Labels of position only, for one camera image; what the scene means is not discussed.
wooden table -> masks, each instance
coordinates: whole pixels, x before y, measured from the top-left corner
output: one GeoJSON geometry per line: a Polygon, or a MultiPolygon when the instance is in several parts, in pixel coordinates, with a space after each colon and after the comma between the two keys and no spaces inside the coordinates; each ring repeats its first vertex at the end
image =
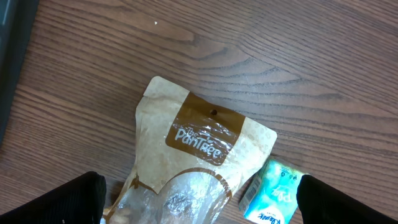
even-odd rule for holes
{"type": "MultiPolygon", "coordinates": [[[[41,0],[0,149],[0,213],[95,170],[108,202],[160,75],[278,132],[274,154],[398,219],[395,0],[41,0]]],[[[248,223],[237,194],[217,223],[248,223]]],[[[291,223],[302,223],[300,213],[291,223]]]]}

snack pouch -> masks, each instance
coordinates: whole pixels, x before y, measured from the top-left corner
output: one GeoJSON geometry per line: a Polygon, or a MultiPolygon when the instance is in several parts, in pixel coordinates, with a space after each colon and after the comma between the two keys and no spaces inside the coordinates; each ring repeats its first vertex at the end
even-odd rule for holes
{"type": "Polygon", "coordinates": [[[288,224],[297,209],[297,188],[305,173],[270,156],[239,203],[243,217],[260,224],[288,224]]]}
{"type": "Polygon", "coordinates": [[[276,132],[154,77],[136,110],[136,161],[103,223],[213,223],[276,132]]]}

teal packet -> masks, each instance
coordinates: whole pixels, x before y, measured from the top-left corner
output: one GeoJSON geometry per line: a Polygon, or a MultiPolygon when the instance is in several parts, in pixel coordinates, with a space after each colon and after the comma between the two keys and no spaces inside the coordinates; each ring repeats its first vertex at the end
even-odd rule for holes
{"type": "Polygon", "coordinates": [[[288,224],[297,209],[297,187],[303,175],[296,166],[271,156],[239,203],[243,217],[259,224],[288,224]]]}

brown label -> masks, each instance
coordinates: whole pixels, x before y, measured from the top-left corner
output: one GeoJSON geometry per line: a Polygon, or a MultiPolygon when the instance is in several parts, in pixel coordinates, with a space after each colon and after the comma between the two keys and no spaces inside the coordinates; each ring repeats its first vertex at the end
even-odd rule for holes
{"type": "Polygon", "coordinates": [[[174,119],[166,144],[214,166],[224,163],[245,117],[189,93],[174,119]]]}

crinkled plastic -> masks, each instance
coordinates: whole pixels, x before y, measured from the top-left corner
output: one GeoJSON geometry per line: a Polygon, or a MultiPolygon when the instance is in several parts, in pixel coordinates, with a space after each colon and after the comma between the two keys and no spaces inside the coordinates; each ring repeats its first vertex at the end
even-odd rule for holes
{"type": "Polygon", "coordinates": [[[273,130],[160,77],[136,121],[136,161],[104,223],[213,223],[276,140],[273,130]]]}

